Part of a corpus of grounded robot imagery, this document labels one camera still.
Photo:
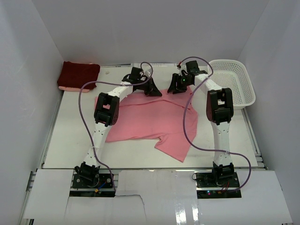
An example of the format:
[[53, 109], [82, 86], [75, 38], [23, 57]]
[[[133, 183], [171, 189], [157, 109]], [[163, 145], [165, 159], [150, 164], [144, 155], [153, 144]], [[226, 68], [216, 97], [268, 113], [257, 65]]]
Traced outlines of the white perforated plastic basket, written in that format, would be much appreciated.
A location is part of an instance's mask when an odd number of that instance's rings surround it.
[[208, 73], [213, 70], [211, 80], [222, 88], [232, 90], [235, 110], [243, 109], [255, 102], [254, 88], [244, 64], [237, 60], [212, 60], [207, 68]]

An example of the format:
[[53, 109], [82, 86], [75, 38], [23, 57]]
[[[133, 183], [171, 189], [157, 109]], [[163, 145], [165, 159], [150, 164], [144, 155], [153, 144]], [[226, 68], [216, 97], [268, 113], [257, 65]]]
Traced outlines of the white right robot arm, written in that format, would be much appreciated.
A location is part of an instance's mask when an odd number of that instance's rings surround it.
[[212, 177], [217, 185], [222, 185], [234, 175], [229, 144], [229, 127], [234, 114], [233, 97], [230, 88], [222, 88], [210, 78], [213, 69], [210, 65], [208, 67], [210, 73], [206, 74], [200, 71], [196, 60], [189, 61], [184, 66], [180, 62], [177, 65], [179, 72], [172, 75], [167, 92], [183, 93], [187, 91], [188, 86], [194, 85], [206, 94], [206, 116], [214, 135]]

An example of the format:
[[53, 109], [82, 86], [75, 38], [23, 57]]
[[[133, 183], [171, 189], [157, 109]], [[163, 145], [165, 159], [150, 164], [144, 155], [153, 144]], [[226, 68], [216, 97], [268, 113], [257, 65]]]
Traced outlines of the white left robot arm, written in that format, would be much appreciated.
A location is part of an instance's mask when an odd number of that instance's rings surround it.
[[91, 146], [87, 156], [80, 166], [75, 167], [76, 173], [80, 179], [88, 186], [96, 186], [99, 181], [99, 168], [101, 165], [109, 171], [111, 169], [102, 163], [97, 155], [103, 150], [108, 133], [113, 125], [116, 124], [119, 117], [119, 106], [121, 101], [136, 90], [142, 90], [146, 96], [161, 97], [162, 93], [156, 87], [153, 80], [153, 67], [144, 71], [142, 66], [132, 67], [131, 73], [123, 77], [121, 83], [102, 82], [103, 84], [113, 85], [115, 88], [108, 93], [99, 93], [94, 109], [95, 128], [93, 134], [88, 129], [87, 123], [83, 117], [81, 108], [81, 95], [83, 89], [80, 89], [78, 97], [78, 107], [83, 124], [90, 137]]

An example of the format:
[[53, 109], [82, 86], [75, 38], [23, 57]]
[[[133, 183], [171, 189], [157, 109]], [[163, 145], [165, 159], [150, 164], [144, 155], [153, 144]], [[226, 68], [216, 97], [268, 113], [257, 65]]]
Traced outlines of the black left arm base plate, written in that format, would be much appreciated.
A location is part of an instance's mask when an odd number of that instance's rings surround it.
[[113, 181], [109, 173], [100, 173], [89, 181], [75, 173], [72, 177], [70, 197], [115, 197]]

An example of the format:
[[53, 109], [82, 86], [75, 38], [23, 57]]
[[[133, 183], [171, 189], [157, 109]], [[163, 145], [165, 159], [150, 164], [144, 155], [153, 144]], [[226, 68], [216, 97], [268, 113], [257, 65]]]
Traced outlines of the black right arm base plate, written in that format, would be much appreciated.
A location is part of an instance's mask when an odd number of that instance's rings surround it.
[[235, 172], [231, 178], [215, 181], [211, 172], [195, 172], [192, 180], [196, 183], [198, 199], [229, 199], [241, 198], [238, 175]]

